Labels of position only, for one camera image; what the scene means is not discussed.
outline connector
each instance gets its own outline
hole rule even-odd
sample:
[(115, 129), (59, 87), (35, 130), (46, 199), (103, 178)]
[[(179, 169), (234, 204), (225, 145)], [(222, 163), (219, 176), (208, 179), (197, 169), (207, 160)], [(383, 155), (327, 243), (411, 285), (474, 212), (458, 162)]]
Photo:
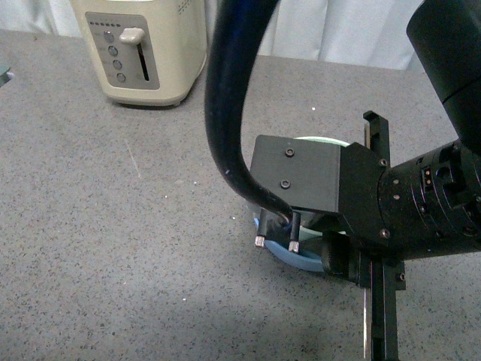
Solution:
[(422, 179), (422, 188), (425, 192), (428, 192), (434, 189), (431, 167), (428, 166), (421, 169), (421, 179)]
[(257, 235), (255, 242), (256, 247), (264, 248), (264, 241), (265, 237), (263, 235)]
[(268, 212), (262, 208), (259, 215), (259, 227), (257, 227), (257, 236), (254, 244), (256, 247), (264, 248), (265, 236), (268, 233)]
[(292, 228), (289, 242), (289, 252), (299, 253), (299, 230), (301, 228), (301, 214), (293, 212)]
[(299, 242), (290, 241), (289, 242), (289, 252), (299, 253)]

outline toaster button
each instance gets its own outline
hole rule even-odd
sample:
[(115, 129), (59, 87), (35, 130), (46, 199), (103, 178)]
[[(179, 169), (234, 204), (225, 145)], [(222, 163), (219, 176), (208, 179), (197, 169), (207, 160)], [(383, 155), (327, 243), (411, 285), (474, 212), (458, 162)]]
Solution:
[(109, 53), (111, 56), (117, 56), (117, 55), (119, 54), (119, 51), (117, 50), (116, 47), (109, 46), (109, 47), (108, 47), (108, 53)]
[(112, 32), (105, 31), (104, 32), (104, 39), (106, 40), (107, 43), (113, 43), (114, 37)]
[(117, 74), (117, 80), (120, 82), (120, 83), (123, 83), (124, 81), (126, 81), (126, 76), (122, 73), (119, 73)]
[(112, 61), (112, 65), (117, 70), (120, 70), (122, 68), (122, 63), (119, 60)]

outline white curtain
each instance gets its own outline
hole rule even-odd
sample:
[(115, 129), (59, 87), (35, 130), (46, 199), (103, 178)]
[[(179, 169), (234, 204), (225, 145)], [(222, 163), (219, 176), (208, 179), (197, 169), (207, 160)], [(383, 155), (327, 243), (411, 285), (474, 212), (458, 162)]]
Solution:
[[(222, 0), (205, 0), (212, 37)], [(422, 70), (406, 26), (422, 0), (282, 0), (260, 54)], [(0, 0), (0, 29), (80, 37), (68, 0)]]

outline control panel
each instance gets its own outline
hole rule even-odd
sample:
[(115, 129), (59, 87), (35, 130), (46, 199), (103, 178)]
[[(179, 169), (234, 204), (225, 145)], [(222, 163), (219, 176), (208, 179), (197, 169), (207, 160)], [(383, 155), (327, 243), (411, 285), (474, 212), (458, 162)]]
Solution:
[(85, 18), (111, 86), (151, 90), (160, 87), (145, 17), (87, 12)]

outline metal plate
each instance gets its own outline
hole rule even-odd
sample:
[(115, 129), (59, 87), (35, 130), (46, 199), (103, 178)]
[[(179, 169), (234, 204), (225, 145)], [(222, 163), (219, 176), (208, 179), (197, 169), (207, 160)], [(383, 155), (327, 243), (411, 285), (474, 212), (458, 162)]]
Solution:
[[(293, 156), (286, 155), (288, 149)], [(339, 145), (260, 135), (250, 171), (293, 208), (336, 213), (339, 164)], [(290, 187), (281, 188), (281, 181), (289, 181)]]

